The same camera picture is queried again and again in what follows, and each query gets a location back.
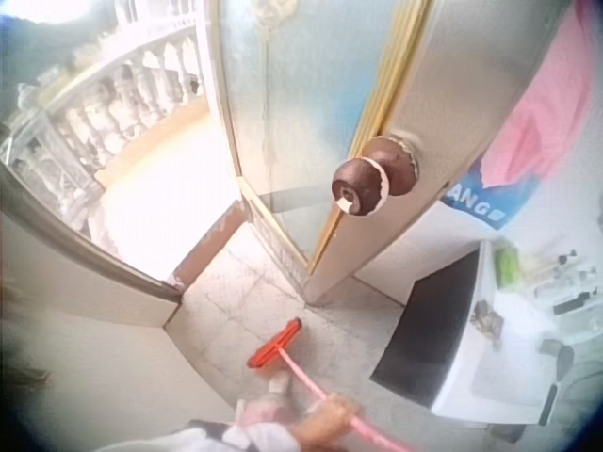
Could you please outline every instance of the door knob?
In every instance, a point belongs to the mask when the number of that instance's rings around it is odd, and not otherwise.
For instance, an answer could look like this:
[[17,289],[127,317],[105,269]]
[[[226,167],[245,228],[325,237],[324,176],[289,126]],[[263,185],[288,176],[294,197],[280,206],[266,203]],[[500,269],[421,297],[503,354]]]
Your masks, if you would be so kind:
[[399,137],[375,137],[361,157],[335,171],[331,191],[341,210],[361,217],[377,212],[387,196],[409,193],[417,180],[413,145]]

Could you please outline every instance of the white wall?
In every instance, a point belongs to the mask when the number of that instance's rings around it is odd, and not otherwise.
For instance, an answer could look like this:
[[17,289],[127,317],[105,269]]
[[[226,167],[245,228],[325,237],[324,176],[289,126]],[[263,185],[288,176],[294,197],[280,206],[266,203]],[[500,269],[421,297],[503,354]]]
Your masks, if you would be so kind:
[[521,250],[573,248],[603,272],[603,233],[597,224],[603,196],[603,32],[597,24],[595,89],[590,118],[559,170],[543,181],[522,211],[500,231],[435,204],[406,234],[356,276],[406,302],[415,279],[461,257],[471,242],[503,236]]
[[[2,261],[3,284],[25,296],[3,300],[3,351],[21,337],[31,365],[51,372],[47,388],[22,406],[51,450],[159,436],[191,419],[233,419],[161,328],[174,303],[80,266],[4,215]],[[15,308],[31,315],[15,324]]]
[[52,374],[24,419],[55,450],[159,436],[191,419],[234,418],[163,329],[45,312],[27,348]]
[[2,214],[2,275],[44,305],[109,322],[162,327],[176,304],[111,281]]

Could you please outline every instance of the white sleeve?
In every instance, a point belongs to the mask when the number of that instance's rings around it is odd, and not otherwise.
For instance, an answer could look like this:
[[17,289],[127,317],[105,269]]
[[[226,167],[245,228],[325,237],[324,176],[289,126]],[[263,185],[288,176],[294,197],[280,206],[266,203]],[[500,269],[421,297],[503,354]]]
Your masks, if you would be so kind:
[[280,424],[265,422],[248,426],[244,430],[260,452],[302,451],[289,430]]
[[301,452],[297,441],[280,424],[262,423],[228,428],[221,438],[209,437],[202,428],[187,428],[153,440],[113,444],[96,452]]

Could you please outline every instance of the pink handle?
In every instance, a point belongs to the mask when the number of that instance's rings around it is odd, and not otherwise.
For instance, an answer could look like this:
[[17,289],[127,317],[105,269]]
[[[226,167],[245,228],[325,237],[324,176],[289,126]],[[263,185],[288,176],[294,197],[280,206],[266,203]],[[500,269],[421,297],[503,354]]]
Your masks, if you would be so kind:
[[[279,347],[279,353],[289,365],[293,373],[298,379],[300,379],[301,383],[310,390],[311,393],[317,396],[320,400],[325,400],[327,398],[326,393],[322,391],[322,389],[320,389],[320,387],[314,383],[310,377],[305,374],[305,372],[303,372],[302,368],[291,359],[286,351]],[[351,420],[350,424],[358,433],[369,440],[373,445],[376,445],[383,450],[391,450],[393,452],[409,452],[405,446],[398,443],[396,440],[389,438],[378,428],[372,426],[369,422],[357,416]]]

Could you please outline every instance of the person's hand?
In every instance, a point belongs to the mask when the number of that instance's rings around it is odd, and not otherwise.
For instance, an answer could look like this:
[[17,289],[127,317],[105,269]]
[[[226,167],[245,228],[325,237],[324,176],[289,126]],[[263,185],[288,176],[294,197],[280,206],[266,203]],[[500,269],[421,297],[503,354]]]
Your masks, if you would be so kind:
[[351,419],[360,407],[339,394],[331,394],[320,407],[289,431],[301,448],[329,444],[350,430]]

